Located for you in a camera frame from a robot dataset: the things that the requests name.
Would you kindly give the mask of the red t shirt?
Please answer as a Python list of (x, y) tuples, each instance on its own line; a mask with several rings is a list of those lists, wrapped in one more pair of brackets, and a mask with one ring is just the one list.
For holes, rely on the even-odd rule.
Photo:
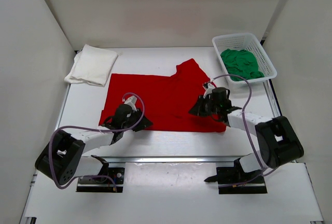
[(194, 59), (176, 67), (172, 76), (112, 74), (99, 123), (115, 113), (125, 93), (137, 94), (137, 107), (145, 107), (145, 116), (153, 123), (150, 130), (175, 132), (225, 132), (226, 126), (211, 117), (189, 114), (203, 83), (209, 80)]

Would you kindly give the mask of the white t shirt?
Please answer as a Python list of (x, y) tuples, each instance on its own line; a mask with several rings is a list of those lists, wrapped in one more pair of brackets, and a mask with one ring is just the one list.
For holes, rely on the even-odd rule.
[(104, 87), (118, 58), (115, 51), (85, 44), (74, 57), (74, 64), (64, 81), (70, 84), (86, 83)]

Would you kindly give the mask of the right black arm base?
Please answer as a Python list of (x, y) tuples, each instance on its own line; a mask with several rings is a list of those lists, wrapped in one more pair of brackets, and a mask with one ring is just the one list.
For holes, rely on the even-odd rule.
[(216, 163), (216, 174), (207, 177), (207, 184), (217, 183), (219, 194), (266, 194), (264, 164), (251, 154), (233, 161)]

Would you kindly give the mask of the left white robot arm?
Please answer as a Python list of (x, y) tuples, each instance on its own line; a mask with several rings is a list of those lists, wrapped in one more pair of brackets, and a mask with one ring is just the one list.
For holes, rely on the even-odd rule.
[(137, 102), (143, 103), (138, 95), (126, 93), (122, 101), (99, 129), (74, 125), (56, 129), (36, 159), (35, 168), (52, 179), (59, 189), (67, 188), (77, 178), (114, 184), (114, 179), (109, 176), (108, 162), (99, 156), (85, 154), (116, 144), (126, 131), (138, 132), (153, 124), (145, 117), (145, 106), (136, 106)]

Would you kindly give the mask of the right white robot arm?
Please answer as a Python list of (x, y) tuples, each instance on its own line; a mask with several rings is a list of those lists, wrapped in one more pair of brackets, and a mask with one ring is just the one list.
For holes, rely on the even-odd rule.
[(253, 153), (235, 162), (235, 180), (243, 183), (252, 172), (276, 169), (303, 157), (304, 148), (286, 117), (269, 118), (246, 112), (244, 107), (233, 106), (229, 89), (211, 83), (203, 87), (204, 94), (198, 97), (189, 113), (198, 117), (216, 116), (217, 122), (245, 131), (253, 148)]

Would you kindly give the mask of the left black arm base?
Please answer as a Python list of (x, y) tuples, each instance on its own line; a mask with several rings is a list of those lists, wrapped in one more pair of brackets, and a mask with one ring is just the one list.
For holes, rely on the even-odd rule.
[(77, 192), (122, 193), (125, 164), (110, 166), (109, 162), (96, 155), (83, 156), (74, 176), (78, 178)]

